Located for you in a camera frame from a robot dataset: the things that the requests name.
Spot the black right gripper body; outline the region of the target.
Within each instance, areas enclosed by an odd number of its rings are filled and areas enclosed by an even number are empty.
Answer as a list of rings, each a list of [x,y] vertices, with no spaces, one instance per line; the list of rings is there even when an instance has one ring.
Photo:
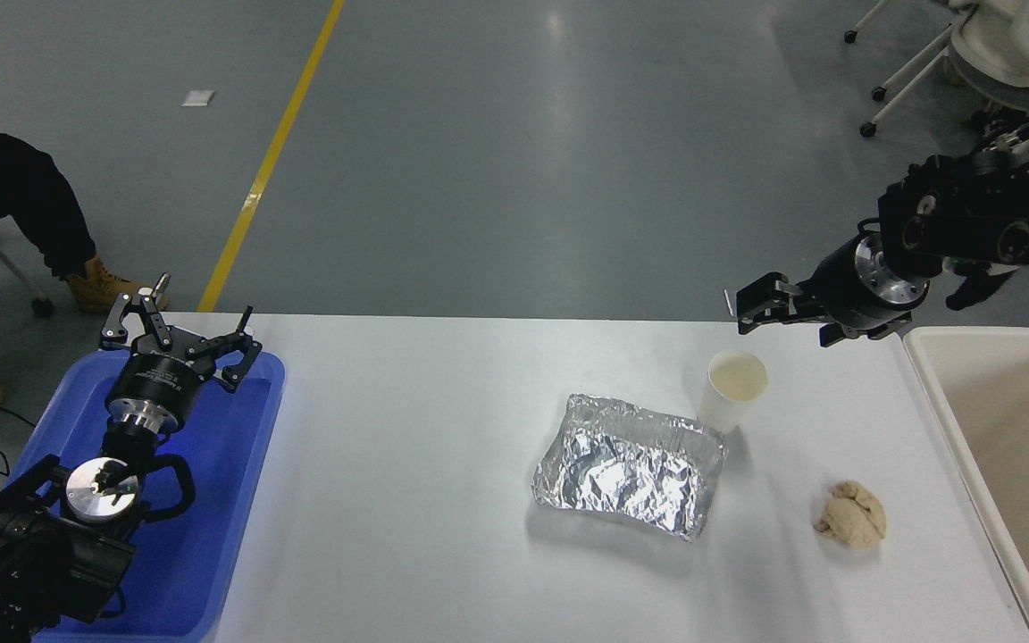
[[[904,318],[904,280],[886,261],[879,237],[842,245],[806,281],[825,319]]]

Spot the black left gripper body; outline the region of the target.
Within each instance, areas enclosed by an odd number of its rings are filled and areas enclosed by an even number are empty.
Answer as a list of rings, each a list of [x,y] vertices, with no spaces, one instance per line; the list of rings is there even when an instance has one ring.
[[[105,398],[106,410],[118,420],[130,412],[154,407],[169,422],[184,423],[208,379],[189,363],[167,355],[131,355]]]

